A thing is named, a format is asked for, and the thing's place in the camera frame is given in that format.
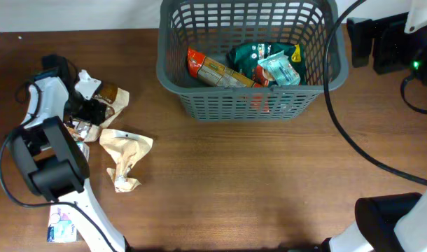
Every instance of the white wall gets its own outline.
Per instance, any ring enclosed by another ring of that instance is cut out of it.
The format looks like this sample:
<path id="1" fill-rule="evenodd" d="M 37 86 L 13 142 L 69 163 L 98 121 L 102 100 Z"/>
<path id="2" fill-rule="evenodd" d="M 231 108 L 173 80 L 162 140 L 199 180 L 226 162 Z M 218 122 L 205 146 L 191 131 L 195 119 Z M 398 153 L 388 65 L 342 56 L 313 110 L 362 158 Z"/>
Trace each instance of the white wall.
<path id="1" fill-rule="evenodd" d="M 341 13 L 356 0 L 336 0 Z M 0 32 L 157 28 L 162 0 L 0 0 Z M 350 16 L 407 12 L 411 0 L 367 0 Z"/>

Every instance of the green light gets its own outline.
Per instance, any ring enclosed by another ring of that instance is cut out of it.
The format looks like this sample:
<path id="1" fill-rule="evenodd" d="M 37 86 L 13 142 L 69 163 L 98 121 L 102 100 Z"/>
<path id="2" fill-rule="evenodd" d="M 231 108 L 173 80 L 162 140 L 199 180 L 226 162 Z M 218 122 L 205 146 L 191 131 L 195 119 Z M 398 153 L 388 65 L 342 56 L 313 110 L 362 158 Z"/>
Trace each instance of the green light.
<path id="1" fill-rule="evenodd" d="M 413 62 L 412 66 L 417 70 L 420 66 L 420 63 L 419 62 Z"/>

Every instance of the light blue packet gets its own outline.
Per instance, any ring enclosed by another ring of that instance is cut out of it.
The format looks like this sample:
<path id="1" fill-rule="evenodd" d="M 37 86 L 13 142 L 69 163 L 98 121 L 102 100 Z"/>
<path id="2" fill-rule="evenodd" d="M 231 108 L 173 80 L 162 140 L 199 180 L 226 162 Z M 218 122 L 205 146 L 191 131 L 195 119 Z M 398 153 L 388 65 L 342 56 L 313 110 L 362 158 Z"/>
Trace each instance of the light blue packet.
<path id="1" fill-rule="evenodd" d="M 258 64 L 268 72 L 266 74 L 270 74 L 270 77 L 276 80 L 277 85 L 299 85 L 300 76 L 283 51 L 259 60 Z"/>

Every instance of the basket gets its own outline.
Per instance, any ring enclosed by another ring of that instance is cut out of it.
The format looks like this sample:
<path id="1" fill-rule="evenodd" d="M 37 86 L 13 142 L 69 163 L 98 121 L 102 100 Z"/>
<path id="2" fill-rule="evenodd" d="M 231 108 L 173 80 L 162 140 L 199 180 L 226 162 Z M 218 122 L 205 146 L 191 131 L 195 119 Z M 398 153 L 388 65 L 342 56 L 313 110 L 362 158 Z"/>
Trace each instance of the basket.
<path id="1" fill-rule="evenodd" d="M 284 120 L 298 116 L 323 92 L 322 62 L 337 19 L 333 0 L 164 0 L 160 9 L 157 78 L 198 120 Z M 302 44 L 308 85 L 209 87 L 188 73 L 188 46 L 228 67 L 226 55 L 243 43 Z M 341 29 L 330 44 L 330 90 L 349 67 Z"/>

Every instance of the wooden table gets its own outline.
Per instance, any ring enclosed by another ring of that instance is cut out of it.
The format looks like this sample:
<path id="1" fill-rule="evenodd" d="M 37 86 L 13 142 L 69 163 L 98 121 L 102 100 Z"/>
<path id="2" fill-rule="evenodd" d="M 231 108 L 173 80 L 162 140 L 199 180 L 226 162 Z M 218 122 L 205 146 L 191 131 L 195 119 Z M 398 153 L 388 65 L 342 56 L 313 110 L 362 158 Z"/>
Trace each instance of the wooden table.
<path id="1" fill-rule="evenodd" d="M 154 138 L 151 152 L 130 172 L 143 185 L 115 193 L 106 173 L 114 162 L 97 142 L 90 144 L 90 180 L 107 216 L 133 247 L 319 243 L 354 221 L 360 197 L 424 192 L 355 153 L 329 119 L 323 96 L 286 122 L 190 118 L 156 78 L 157 39 L 152 29 L 0 34 L 0 145 L 25 115 L 14 89 L 40 70 L 41 56 L 65 56 L 129 91 L 129 106 L 111 127 Z M 349 40 L 346 51 L 350 59 Z M 365 150 L 427 178 L 427 116 L 400 98 L 406 75 L 350 68 L 345 85 L 332 94 L 333 104 Z M 427 107 L 426 88 L 412 85 L 407 92 L 413 103 Z M 27 190 L 9 154 L 3 170 L 14 195 L 43 201 Z M 48 244 L 48 212 L 15 206 L 0 187 L 0 251 L 89 251 L 84 242 Z"/>

